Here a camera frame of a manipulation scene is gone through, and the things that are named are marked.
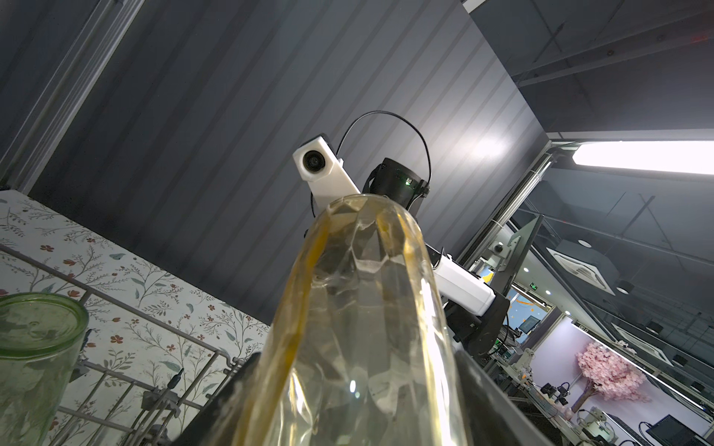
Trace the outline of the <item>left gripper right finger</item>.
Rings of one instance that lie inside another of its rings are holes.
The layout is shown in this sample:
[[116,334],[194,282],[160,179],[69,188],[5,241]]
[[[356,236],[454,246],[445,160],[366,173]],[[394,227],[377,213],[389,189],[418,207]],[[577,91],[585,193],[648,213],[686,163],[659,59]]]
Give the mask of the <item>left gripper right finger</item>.
[[470,445],[552,445],[466,353],[454,353]]

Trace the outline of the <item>green glass cup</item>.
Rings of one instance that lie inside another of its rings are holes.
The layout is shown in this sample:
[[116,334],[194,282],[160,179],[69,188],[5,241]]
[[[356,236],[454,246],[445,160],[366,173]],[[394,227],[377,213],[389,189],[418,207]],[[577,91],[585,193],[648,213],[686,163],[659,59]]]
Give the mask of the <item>green glass cup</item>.
[[1,298],[1,443],[40,445],[78,361],[89,324],[78,302],[55,294]]

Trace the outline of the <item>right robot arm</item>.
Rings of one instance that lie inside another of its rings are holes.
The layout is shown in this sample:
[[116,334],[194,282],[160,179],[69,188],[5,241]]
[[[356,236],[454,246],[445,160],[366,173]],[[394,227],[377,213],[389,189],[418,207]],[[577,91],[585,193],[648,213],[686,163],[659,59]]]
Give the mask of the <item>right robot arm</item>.
[[[363,192],[388,197],[415,216],[429,186],[411,169],[386,158],[370,173]],[[506,321],[509,301],[443,250],[428,246],[427,252],[454,339],[472,357],[485,358]]]

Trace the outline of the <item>yellow glass cup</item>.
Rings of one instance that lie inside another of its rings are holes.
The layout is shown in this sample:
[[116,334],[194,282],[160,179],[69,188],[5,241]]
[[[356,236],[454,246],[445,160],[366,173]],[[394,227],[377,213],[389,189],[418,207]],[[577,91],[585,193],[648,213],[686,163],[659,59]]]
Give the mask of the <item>yellow glass cup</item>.
[[470,444],[429,256],[401,206],[351,195],[312,225],[232,444]]

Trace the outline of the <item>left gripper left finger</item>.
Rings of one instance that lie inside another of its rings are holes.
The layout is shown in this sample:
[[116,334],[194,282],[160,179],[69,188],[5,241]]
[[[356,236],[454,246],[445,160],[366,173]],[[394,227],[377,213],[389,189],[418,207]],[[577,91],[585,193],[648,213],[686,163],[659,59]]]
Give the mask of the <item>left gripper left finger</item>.
[[202,409],[189,426],[171,442],[172,446],[230,445],[237,429],[249,386],[260,362],[261,353],[254,353],[231,377],[218,395]]

